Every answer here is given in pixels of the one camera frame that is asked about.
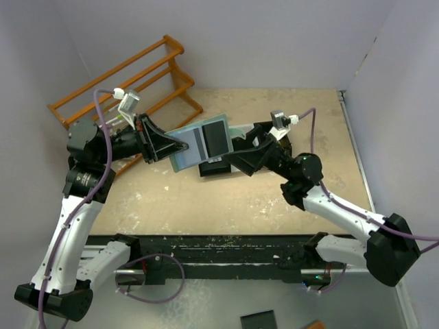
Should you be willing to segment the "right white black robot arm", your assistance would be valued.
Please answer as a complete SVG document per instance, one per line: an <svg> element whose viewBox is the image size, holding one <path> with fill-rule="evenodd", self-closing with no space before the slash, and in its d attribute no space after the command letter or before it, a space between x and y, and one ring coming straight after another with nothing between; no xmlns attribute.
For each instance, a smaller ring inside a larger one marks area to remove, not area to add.
<svg viewBox="0 0 439 329"><path fill-rule="evenodd" d="M245 136L233 139L239 148L224 159L249 176L262 168L281 176L286 180L281 184L282 195L290 206L320 216L351 235L347 239L317 233L306 244L305 260L310 267L332 262L354 265L395 287L420 258L407 221L396 213L385 216L366 210L330 191L322 181L322 162L316 154L293 157L281 145L289 131L289 126L275 125L265 132L256 125Z"/></svg>

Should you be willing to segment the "mint green card holder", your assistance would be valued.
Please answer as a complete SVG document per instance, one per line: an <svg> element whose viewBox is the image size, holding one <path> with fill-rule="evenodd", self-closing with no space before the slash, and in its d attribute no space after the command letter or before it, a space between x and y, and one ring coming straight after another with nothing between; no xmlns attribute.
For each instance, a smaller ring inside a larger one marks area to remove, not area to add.
<svg viewBox="0 0 439 329"><path fill-rule="evenodd" d="M232 137L229 131L230 126L225 114L220 114L215 117L191 123L176 130L169 131L166 133L167 135L189 145L188 150L178 152L177 154L170 156L171 166L175 173L225 155L222 154L221 156L209 158L207 154L202 126L216 121L223 121L226 128L229 147L229 152L227 154L234 151Z"/></svg>

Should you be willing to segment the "black card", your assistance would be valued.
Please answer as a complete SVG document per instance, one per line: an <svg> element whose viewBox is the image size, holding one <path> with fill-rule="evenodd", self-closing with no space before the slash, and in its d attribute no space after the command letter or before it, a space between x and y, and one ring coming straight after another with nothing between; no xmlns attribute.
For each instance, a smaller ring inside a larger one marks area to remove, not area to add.
<svg viewBox="0 0 439 329"><path fill-rule="evenodd" d="M204 142L209 158L229 152L226 128L223 121L216 121L202 126Z"/></svg>

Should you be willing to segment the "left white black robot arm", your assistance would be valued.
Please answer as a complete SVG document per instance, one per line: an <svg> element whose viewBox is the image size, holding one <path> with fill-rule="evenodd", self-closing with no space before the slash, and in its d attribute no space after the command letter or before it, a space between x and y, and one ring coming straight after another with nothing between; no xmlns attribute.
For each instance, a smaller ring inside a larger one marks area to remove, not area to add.
<svg viewBox="0 0 439 329"><path fill-rule="evenodd" d="M16 301L44 316L80 321L88 312L93 294L114 270L133 269L141 262L138 238L116 234L84 267L80 259L89 232L106 203L115 178L114 160L141 155L148 163L188 150L182 142L158 128L146 114L134 126L110 136L104 125L81 119L69 128L69 172L63 188L60 217L47 253L27 284L17 286Z"/></svg>

